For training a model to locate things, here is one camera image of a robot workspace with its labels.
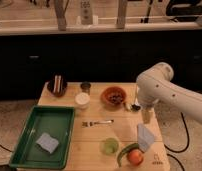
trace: white cup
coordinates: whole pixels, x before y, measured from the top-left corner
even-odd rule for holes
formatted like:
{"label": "white cup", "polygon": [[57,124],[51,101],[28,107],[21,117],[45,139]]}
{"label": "white cup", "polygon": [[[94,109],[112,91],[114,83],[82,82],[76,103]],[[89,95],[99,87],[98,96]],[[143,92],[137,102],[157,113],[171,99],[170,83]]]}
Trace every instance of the white cup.
{"label": "white cup", "polygon": [[87,93],[81,92],[75,96],[75,103],[77,108],[85,109],[89,106],[90,97]]}

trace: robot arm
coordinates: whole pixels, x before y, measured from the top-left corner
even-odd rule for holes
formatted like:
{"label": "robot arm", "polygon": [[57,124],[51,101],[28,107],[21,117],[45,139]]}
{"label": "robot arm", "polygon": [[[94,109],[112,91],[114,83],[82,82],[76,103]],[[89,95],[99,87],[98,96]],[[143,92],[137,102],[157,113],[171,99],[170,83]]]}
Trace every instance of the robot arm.
{"label": "robot arm", "polygon": [[158,100],[177,107],[202,124],[202,94],[171,83],[174,72],[167,63],[158,63],[137,77],[138,102],[153,107]]}

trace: fork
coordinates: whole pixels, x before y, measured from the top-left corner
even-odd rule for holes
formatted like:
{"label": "fork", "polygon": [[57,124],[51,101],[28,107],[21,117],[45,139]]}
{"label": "fork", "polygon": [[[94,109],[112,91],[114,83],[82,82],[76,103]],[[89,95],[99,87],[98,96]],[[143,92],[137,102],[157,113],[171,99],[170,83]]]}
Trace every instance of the fork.
{"label": "fork", "polygon": [[110,124],[113,123],[114,120],[110,119],[110,120],[105,120],[105,121],[95,121],[95,122],[82,122],[82,126],[83,127],[90,127],[90,126],[94,126],[97,124]]}

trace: wooden tabletop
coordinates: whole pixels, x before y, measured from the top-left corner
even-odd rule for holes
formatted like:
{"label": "wooden tabletop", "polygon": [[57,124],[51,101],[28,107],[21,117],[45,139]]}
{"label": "wooden tabletop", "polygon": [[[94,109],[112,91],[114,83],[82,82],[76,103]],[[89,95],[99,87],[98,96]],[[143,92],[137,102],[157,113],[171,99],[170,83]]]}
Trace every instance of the wooden tabletop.
{"label": "wooden tabletop", "polygon": [[[137,141],[137,124],[143,123],[141,112],[127,111],[125,108],[108,110],[100,100],[100,95],[109,86],[119,86],[127,93],[127,102],[134,103],[135,83],[91,83],[90,104],[86,109],[76,109],[74,128],[69,149],[66,171],[167,171],[170,165],[162,141],[158,122],[152,110],[152,118],[145,126],[155,135],[156,141],[144,154],[141,165],[131,166],[126,157],[122,158],[119,168],[116,158],[121,149]],[[68,83],[64,96],[54,97],[44,86],[39,105],[76,106],[74,98],[81,92],[80,83]],[[114,123],[82,127],[83,121],[114,119]],[[100,142],[106,138],[115,138],[119,142],[116,154],[105,155],[100,150]]]}

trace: green tray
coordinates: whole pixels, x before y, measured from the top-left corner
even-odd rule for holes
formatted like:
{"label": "green tray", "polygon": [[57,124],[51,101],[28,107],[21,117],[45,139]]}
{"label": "green tray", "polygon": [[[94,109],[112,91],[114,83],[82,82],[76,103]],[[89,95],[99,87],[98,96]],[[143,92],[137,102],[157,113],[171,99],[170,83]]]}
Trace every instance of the green tray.
{"label": "green tray", "polygon": [[[9,166],[63,169],[68,158],[74,115],[72,107],[35,106],[25,123]],[[52,154],[36,143],[44,132],[59,141]]]}

